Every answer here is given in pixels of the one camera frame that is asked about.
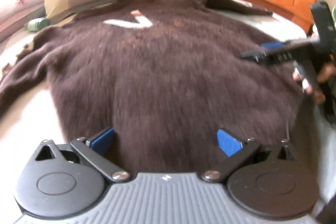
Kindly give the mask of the person's right hand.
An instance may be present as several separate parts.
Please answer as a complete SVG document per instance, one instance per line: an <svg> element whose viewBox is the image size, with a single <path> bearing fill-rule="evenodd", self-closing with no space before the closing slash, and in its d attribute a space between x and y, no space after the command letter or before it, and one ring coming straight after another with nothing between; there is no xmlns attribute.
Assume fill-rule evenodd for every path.
<svg viewBox="0 0 336 224"><path fill-rule="evenodd" d="M329 79L335 77L335 59L330 56L329 57L330 61L327 63L324 63L321 70L319 71L318 75L317 75L317 81L320 84L324 84L326 83ZM296 82L300 82L302 85L302 92L304 94L307 94L308 96L311 96L311 98L313 99L313 101L316 104L322 104L323 102L325 102L326 97L324 95L324 93L320 90L314 89L311 84L304 79L297 68L294 69L294 72L292 74L292 78L296 81Z"/></svg>

